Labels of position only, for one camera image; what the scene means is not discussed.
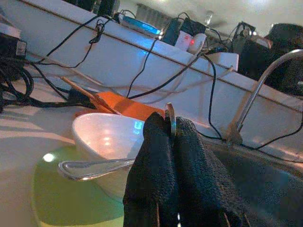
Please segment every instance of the black cable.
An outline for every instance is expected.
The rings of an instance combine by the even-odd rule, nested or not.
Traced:
[[[57,46],[55,46],[46,56],[48,57],[49,55],[51,55],[54,51],[56,51],[59,47],[61,47],[73,34],[75,34],[79,29],[83,28],[84,26],[88,25],[91,21],[93,21],[94,19],[98,18],[100,16],[96,15],[94,16],[92,19],[88,20],[87,22],[85,22],[84,24],[81,24],[80,26],[78,26],[76,29],[74,29],[65,39],[62,40],[61,43],[59,43]]]
[[[45,77],[45,75],[43,74],[43,72],[33,63],[31,63],[31,65],[39,72],[39,74],[42,76],[42,78],[46,81],[46,83],[58,94],[60,95],[64,100],[67,101],[67,98],[56,88],[56,86]]]
[[[207,50],[209,51],[208,38],[206,38],[206,45],[207,45]]]
[[[238,27],[239,25],[237,25],[233,30],[232,30],[232,32],[229,34],[229,36],[228,36],[228,38],[227,39],[230,39],[230,37],[232,36],[232,33],[234,32],[234,30],[236,30],[237,29],[237,27]]]
[[[217,35],[218,35],[218,37],[219,37],[219,39],[220,39],[220,43],[221,43],[224,47],[226,47],[226,48],[228,49],[228,47],[226,46],[226,44],[223,42],[220,33],[219,33],[217,30],[213,29],[213,28],[208,27],[208,29],[209,29],[209,30],[212,30],[212,31],[214,31],[214,32],[216,32]]]
[[[142,96],[145,96],[145,95],[148,95],[148,94],[151,94],[151,93],[154,93],[158,90],[160,90],[161,88],[163,88],[164,86],[168,85],[170,82],[172,82],[175,78],[177,78],[178,76],[182,75],[182,73],[184,71],[186,71],[188,68],[190,68],[200,57],[201,57],[202,53],[199,53],[195,59],[193,59],[186,67],[184,67],[181,71],[179,71],[175,76],[171,77],[169,80],[167,80],[165,83],[161,84],[160,86],[150,90],[150,91],[147,91],[147,92],[144,92],[144,93],[141,93],[141,94],[138,94],[138,95],[134,95],[134,96],[131,96],[129,97],[129,99],[134,99],[134,98],[138,98],[138,97],[142,97]]]
[[[3,70],[3,66],[5,66],[5,69],[8,67],[11,67],[12,69],[15,70],[15,73],[19,73],[22,77],[22,79],[25,82],[26,85],[26,91],[23,94],[22,92],[17,91],[14,86],[12,85],[8,75],[6,72]],[[45,77],[43,73],[40,71],[40,69],[37,67],[37,70],[41,74],[42,77]],[[33,89],[34,89],[34,80],[31,76],[31,74],[24,68],[22,67],[17,67],[16,65],[3,65],[0,67],[0,78],[3,78],[6,82],[7,85],[1,84],[0,83],[0,113],[3,111],[3,108],[7,105],[20,105],[20,106],[35,106],[35,107],[40,107],[40,108],[47,108],[47,107],[54,107],[54,108],[59,108],[59,107],[66,107],[66,106],[83,106],[86,108],[91,108],[95,109],[95,106],[90,103],[90,102],[42,102],[37,99],[34,99],[30,97]],[[3,92],[8,92],[11,93],[16,97],[15,100],[10,100],[10,99],[4,99],[3,98]]]
[[[59,91],[62,91],[62,92],[64,92],[64,93],[66,93],[66,94],[68,94],[70,91],[69,90],[66,90],[66,89],[64,89],[64,88],[61,88],[61,87],[57,87],[56,86],[56,88],[59,90]]]
[[[259,146],[259,147],[256,147],[256,148],[254,148],[254,149],[258,150],[258,149],[263,148],[263,147],[267,146],[268,144],[270,144],[270,143],[272,143],[272,142],[274,142],[274,141],[276,141],[276,140],[279,140],[279,139],[282,139],[282,138],[285,138],[285,137],[288,137],[288,136],[295,135],[295,134],[297,134],[302,128],[303,128],[303,110],[302,110],[301,124],[300,124],[299,128],[298,128],[296,131],[294,131],[294,132],[292,132],[292,133],[289,133],[289,134],[287,134],[287,135],[284,135],[284,136],[279,136],[279,137],[277,137],[277,138],[275,138],[275,139],[273,139],[273,140],[271,140],[271,141],[269,141],[269,142],[267,142],[267,143],[265,143],[265,144],[263,144],[263,145],[261,145],[261,146]]]
[[[88,54],[89,54],[89,52],[90,52],[93,44],[96,44],[96,43],[98,43],[100,41],[100,38],[101,38],[101,36],[102,36],[102,34],[104,32],[104,29],[105,29],[105,25],[109,21],[110,21],[110,19],[108,19],[105,23],[101,19],[99,19],[97,21],[96,27],[95,27],[97,35],[96,35],[96,37],[94,37],[93,39],[91,39],[89,41],[90,46],[89,46],[89,49],[87,50],[84,58],[82,59],[82,61],[80,61],[79,63],[77,63],[75,66],[63,66],[63,65],[60,65],[60,64],[57,64],[57,63],[42,63],[41,61],[38,61],[37,64],[40,64],[40,65],[56,65],[56,66],[59,66],[59,67],[62,67],[62,68],[66,68],[66,69],[74,69],[74,68],[78,67],[80,64],[82,64],[86,60],[86,58],[87,58],[87,56],[88,56]]]
[[[146,65],[147,59],[148,59],[148,57],[150,56],[150,54],[151,54],[151,52],[152,52],[152,49],[153,49],[153,47],[154,47],[154,45],[155,45],[155,43],[156,43],[157,40],[158,40],[158,39],[155,39],[155,40],[152,42],[151,48],[149,49],[149,51],[148,51],[148,53],[147,53],[147,55],[146,55],[146,58],[145,58],[145,60],[144,60],[144,64],[143,64],[143,67],[142,67],[141,71],[140,71],[140,72],[134,77],[134,79],[132,80],[131,85],[129,86],[129,89],[128,89],[128,92],[127,92],[127,95],[126,95],[127,98],[128,98],[128,96],[129,96],[129,93],[131,92],[133,83],[134,83],[135,80],[141,75],[141,73],[143,73],[143,71],[145,70],[145,65]]]
[[[214,66],[213,61],[210,60],[209,57],[207,57],[205,54],[203,54],[203,57],[205,57],[206,60],[208,60],[208,62],[212,65],[213,71],[214,71],[214,79],[213,79],[213,84],[212,84],[212,90],[211,90],[211,93],[210,93],[210,100],[209,100],[208,123],[217,132],[217,134],[219,135],[219,138],[222,139],[222,136],[221,136],[220,132],[216,129],[216,127],[213,126],[212,121],[211,121],[212,106],[213,106],[213,96],[214,96],[214,86],[215,86],[216,80],[217,80],[217,72],[216,72],[216,68]]]
[[[260,152],[260,153],[262,153],[262,154],[265,154],[265,155],[267,155],[267,156],[269,156],[269,157],[273,157],[273,158],[279,159],[279,160],[281,160],[281,161],[292,162],[292,163],[303,163],[303,162],[292,161],[292,160],[284,159],[284,158],[281,158],[281,157],[278,157],[278,156],[275,156],[275,155],[271,155],[271,154],[269,154],[269,153],[267,153],[267,152],[265,152],[265,151],[262,151],[262,150],[259,150],[259,149],[255,149],[255,148],[250,147],[250,146],[247,146],[247,145],[245,145],[245,144],[241,144],[241,146],[243,146],[243,147],[245,147],[245,148],[248,148],[248,149],[251,149],[251,150],[256,150],[256,151],[258,151],[258,152]]]
[[[197,130],[197,132],[198,132],[201,136],[204,136],[204,137],[209,138],[209,139],[213,139],[213,140],[223,140],[222,138],[219,138],[219,137],[207,136],[207,135],[205,135],[205,134],[199,132],[198,130]]]
[[[191,20],[190,17],[189,17],[189,15],[187,14],[187,12],[179,13],[179,15],[178,15],[177,17],[180,17],[182,14],[185,14],[185,16],[186,16],[189,20]]]
[[[134,16],[135,19],[137,18],[136,15],[132,11],[130,11],[128,9],[121,10],[121,13],[124,13],[124,12],[129,12],[130,14],[132,14]]]
[[[192,25],[192,23],[191,23],[192,20],[190,19],[189,15],[188,15],[186,12],[179,13],[179,15],[177,16],[177,18],[180,18],[180,16],[181,16],[182,14],[185,14],[185,16],[189,19],[190,29],[191,29],[191,31],[193,32],[193,35],[195,35],[195,30],[194,30],[194,27],[193,27],[193,25]]]

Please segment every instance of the ceiling fan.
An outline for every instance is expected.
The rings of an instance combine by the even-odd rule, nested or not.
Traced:
[[[188,10],[189,15],[191,15],[192,19],[195,21],[200,21],[200,19],[196,16],[196,14],[192,11],[192,10]],[[227,21],[225,20],[215,20],[215,14],[213,11],[208,10],[205,14],[205,19],[204,21],[201,21],[200,23],[204,24],[207,27],[210,28],[218,28],[218,27],[222,27],[224,25],[227,24]]]

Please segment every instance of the power cord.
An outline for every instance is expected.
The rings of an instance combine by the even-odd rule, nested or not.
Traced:
[[[172,82],[174,79],[176,79],[178,76],[182,75],[182,73],[187,70],[188,68],[190,68],[200,57],[201,57],[202,53],[199,53],[195,59],[193,59],[186,67],[184,67],[181,71],[179,71],[175,76],[171,77],[169,80],[167,80],[166,82],[164,82],[163,84],[159,85],[158,87],[152,89],[152,90],[149,90],[147,92],[143,92],[141,94],[137,94],[137,95],[134,95],[134,96],[131,96],[129,97],[129,99],[134,99],[134,98],[138,98],[138,97],[142,97],[142,96],[145,96],[145,95],[149,95],[151,93],[154,93],[158,90],[160,90],[161,88],[163,88],[164,86],[168,85],[170,82]]]
[[[135,80],[136,80],[136,79],[141,75],[141,73],[143,73],[143,71],[145,70],[145,65],[146,65],[147,59],[148,59],[148,57],[150,56],[150,54],[151,54],[151,52],[152,52],[152,49],[153,49],[153,47],[154,47],[154,45],[155,45],[155,43],[156,43],[157,40],[158,40],[158,39],[156,38],[156,39],[152,42],[151,48],[150,48],[150,50],[148,51],[148,53],[147,53],[147,55],[146,55],[146,58],[145,58],[145,60],[144,60],[144,64],[143,64],[142,70],[141,70],[141,71],[134,77],[134,79],[132,80],[131,85],[129,86],[129,89],[128,89],[128,92],[127,92],[127,95],[126,95],[127,98],[128,98],[128,96],[129,96],[129,94],[130,94],[130,92],[131,92],[131,89],[132,89],[132,86],[133,86]]]
[[[133,17],[134,17],[135,19],[137,18],[136,15],[135,15],[132,11],[130,11],[130,10],[128,10],[128,9],[123,9],[123,10],[120,11],[121,14],[123,14],[124,12],[129,12],[130,14],[133,15]]]
[[[210,126],[217,132],[217,134],[219,135],[219,138],[222,140],[222,136],[220,134],[220,132],[216,129],[216,127],[214,127],[214,125],[212,124],[212,106],[213,106],[213,97],[214,97],[214,86],[216,84],[216,80],[217,80],[217,72],[216,72],[216,68],[214,66],[214,63],[212,60],[209,59],[209,57],[207,57],[205,54],[203,54],[203,57],[206,58],[206,60],[208,60],[208,62],[212,65],[213,71],[214,71],[214,79],[213,79],[213,84],[212,84],[212,90],[210,93],[210,100],[209,100],[209,109],[208,109],[208,123],[210,124]]]
[[[189,15],[187,14],[187,12],[179,13],[178,16],[177,16],[177,18],[179,18],[182,14],[185,14],[185,16],[186,16],[189,20],[191,20],[190,17],[189,17]]]
[[[210,28],[210,27],[207,27],[207,28],[208,28],[209,30],[214,31],[214,32],[217,33],[217,35],[218,35],[218,37],[219,37],[219,39],[220,39],[220,43],[228,50],[228,47],[227,47],[226,44],[223,42],[220,33],[219,33],[217,30],[213,29],[213,28]]]
[[[195,54],[189,59],[189,63],[195,59],[195,57],[202,51],[203,49],[203,44],[200,44],[198,50],[195,52]],[[156,102],[160,102],[163,99],[167,98],[168,96],[170,96],[171,94],[176,93],[176,89],[180,86],[180,84],[182,83],[183,78],[186,76],[187,71],[185,71],[182,75],[180,75],[179,80],[176,81],[174,87],[172,87],[171,91],[168,92],[166,95],[160,97],[159,99],[156,99],[152,102],[148,102],[147,104],[152,104],[152,103],[156,103]]]
[[[299,162],[299,161],[292,161],[292,160],[288,160],[288,159],[284,159],[284,158],[281,158],[281,157],[278,157],[278,156],[275,156],[275,155],[271,155],[265,151],[262,151],[262,150],[259,150],[259,149],[256,149],[256,148],[253,148],[253,147],[250,147],[250,146],[247,146],[247,145],[244,145],[244,144],[241,144],[242,147],[245,147],[245,148],[248,148],[248,149],[251,149],[251,150],[256,150],[262,154],[265,154],[269,157],[273,157],[273,158],[276,158],[276,159],[279,159],[281,161],[286,161],[286,162],[292,162],[292,163],[303,163],[303,162]]]
[[[51,81],[49,81],[45,75],[42,73],[42,71],[33,63],[31,65],[40,73],[42,78],[47,82],[47,84],[57,93],[59,94],[64,100],[67,100],[67,98],[60,92],[60,90],[56,87]],[[11,70],[10,73],[13,71],[16,74],[19,74],[21,78],[23,79],[25,85],[26,85],[26,91],[25,93],[19,92],[16,90],[11,83],[11,80],[8,76],[8,68]],[[1,65],[0,65],[0,78],[2,78],[6,85],[0,83],[0,113],[3,111],[3,108],[7,105],[20,105],[20,106],[35,106],[40,108],[47,108],[47,107],[66,107],[66,106],[83,106],[86,108],[95,109],[95,106],[90,102],[78,102],[78,101],[68,101],[68,102],[42,102],[35,98],[30,97],[31,93],[34,90],[34,80],[31,74],[23,68],[23,65],[20,65],[19,62],[12,63],[11,61],[7,61],[7,63],[4,63],[3,58],[1,59]],[[15,99],[5,99],[3,97],[4,92],[7,92],[15,97]]]
[[[89,52],[90,52],[90,50],[91,50],[93,44],[96,44],[96,43],[98,43],[98,42],[100,41],[100,38],[101,38],[101,36],[102,36],[102,34],[103,34],[103,32],[104,32],[104,29],[105,29],[105,25],[106,25],[109,21],[110,21],[110,19],[108,19],[105,23],[104,23],[103,20],[101,20],[101,19],[99,19],[99,20],[97,21],[96,27],[95,27],[95,30],[96,30],[96,32],[97,32],[97,35],[96,35],[96,37],[94,37],[93,39],[91,39],[91,40],[89,41],[90,46],[89,46],[88,51],[86,52],[86,54],[85,54],[84,58],[82,59],[82,61],[80,61],[79,63],[77,63],[75,66],[64,66],[64,65],[61,65],[61,64],[57,64],[57,63],[42,63],[42,61],[44,61],[45,58],[43,58],[42,60],[36,62],[36,64],[40,64],[40,65],[56,65],[56,66],[59,66],[59,67],[62,67],[62,68],[68,68],[68,69],[74,69],[74,68],[78,67],[80,64],[82,64],[82,63],[86,60],[86,58],[87,58],[87,56],[88,56],[88,54],[89,54]]]
[[[269,141],[269,142],[267,142],[267,143],[265,143],[265,144],[263,144],[263,145],[261,145],[261,146],[259,146],[259,147],[253,148],[253,149],[259,150],[260,148],[263,148],[263,147],[267,146],[268,144],[270,144],[270,143],[272,143],[272,142],[274,142],[274,141],[276,141],[276,140],[279,140],[279,139],[282,139],[282,138],[285,138],[285,137],[288,137],[288,136],[295,135],[295,134],[297,134],[302,128],[303,128],[303,108],[302,108],[302,119],[301,119],[301,124],[300,124],[299,128],[298,128],[296,131],[294,131],[294,132],[292,132],[292,133],[289,133],[289,134],[286,134],[286,135],[284,135],[284,136],[279,136],[279,137],[277,137],[277,138],[275,138],[275,139],[273,139],[273,140],[271,140],[271,141]]]
[[[50,56],[53,52],[55,52],[57,49],[59,49],[73,34],[75,34],[79,29],[83,28],[84,26],[88,25],[90,22],[92,22],[94,19],[98,18],[100,16],[96,15],[92,19],[88,20],[84,24],[81,24],[76,29],[74,29],[65,39],[62,40],[61,43],[59,43],[57,46],[55,46],[46,56]]]

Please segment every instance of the ceiling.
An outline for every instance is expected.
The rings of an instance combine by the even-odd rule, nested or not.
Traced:
[[[196,21],[204,22],[206,12],[214,12],[211,24],[220,32],[229,34],[244,21],[257,28],[261,36],[268,34],[273,23],[303,25],[303,0],[131,0],[176,17],[187,12]]]

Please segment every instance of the blue light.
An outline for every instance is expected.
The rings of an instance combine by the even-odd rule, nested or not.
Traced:
[[[136,134],[136,135],[139,135],[139,134],[140,134],[140,131],[138,131],[138,130],[133,130],[133,133]]]
[[[142,122],[135,122],[135,123],[134,123],[134,128],[135,128],[135,129],[141,130],[141,129],[142,129],[142,126],[143,126],[143,123],[142,123]]]

